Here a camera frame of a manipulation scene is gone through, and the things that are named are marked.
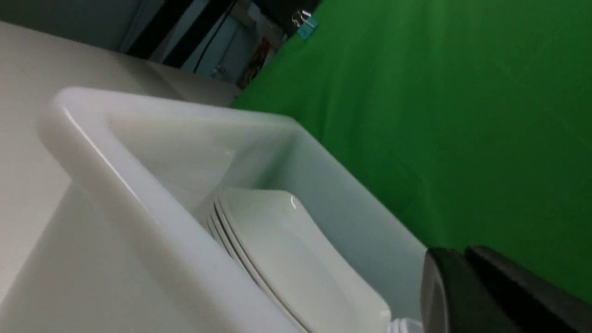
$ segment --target green screen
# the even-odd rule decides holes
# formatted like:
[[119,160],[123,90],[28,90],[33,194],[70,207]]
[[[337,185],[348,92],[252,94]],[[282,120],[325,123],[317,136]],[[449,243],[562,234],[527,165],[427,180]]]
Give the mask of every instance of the green screen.
[[298,120],[427,246],[592,303],[591,9],[325,0],[233,106]]

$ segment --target cable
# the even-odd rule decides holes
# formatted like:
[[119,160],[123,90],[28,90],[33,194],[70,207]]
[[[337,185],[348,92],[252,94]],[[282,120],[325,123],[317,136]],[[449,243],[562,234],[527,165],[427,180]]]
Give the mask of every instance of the cable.
[[222,18],[222,21],[220,22],[220,24],[218,25],[218,27],[214,31],[214,34],[212,35],[212,37],[210,37],[210,40],[208,41],[208,43],[205,45],[204,50],[201,52],[200,58],[197,60],[197,63],[195,64],[195,68],[193,68],[193,73],[197,72],[197,68],[200,66],[201,59],[204,58],[205,52],[208,50],[208,47],[210,46],[210,44],[212,43],[212,41],[214,40],[214,38],[218,34],[218,31],[220,31],[220,28],[222,27],[222,25],[226,21],[226,18],[228,18],[228,15],[230,15],[230,12],[232,11],[232,8],[234,8],[234,5],[236,5],[236,2],[237,1],[238,0],[234,0],[232,2],[232,4],[230,4],[230,6],[228,7],[228,10],[224,14],[224,17]]

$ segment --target stack of plates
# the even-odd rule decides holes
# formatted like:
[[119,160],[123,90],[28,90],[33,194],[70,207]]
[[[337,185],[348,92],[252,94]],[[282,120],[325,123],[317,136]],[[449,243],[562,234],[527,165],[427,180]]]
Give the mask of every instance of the stack of plates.
[[201,222],[303,331],[387,331],[387,304],[290,193],[225,188]]

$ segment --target countertop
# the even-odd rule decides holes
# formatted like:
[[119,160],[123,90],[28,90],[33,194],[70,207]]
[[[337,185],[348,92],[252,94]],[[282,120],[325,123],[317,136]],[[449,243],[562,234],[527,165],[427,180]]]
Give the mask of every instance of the countertop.
[[0,50],[1,301],[70,183],[34,125],[55,93],[79,86],[228,106],[240,90],[2,22]]

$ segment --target white sink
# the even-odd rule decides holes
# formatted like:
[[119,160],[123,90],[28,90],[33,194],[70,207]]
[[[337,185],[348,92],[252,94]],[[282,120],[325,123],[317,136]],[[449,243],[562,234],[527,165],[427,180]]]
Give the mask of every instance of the white sink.
[[348,263],[419,319],[425,247],[295,121],[70,88],[38,119],[72,177],[0,332],[298,332],[195,216],[220,185],[296,195]]

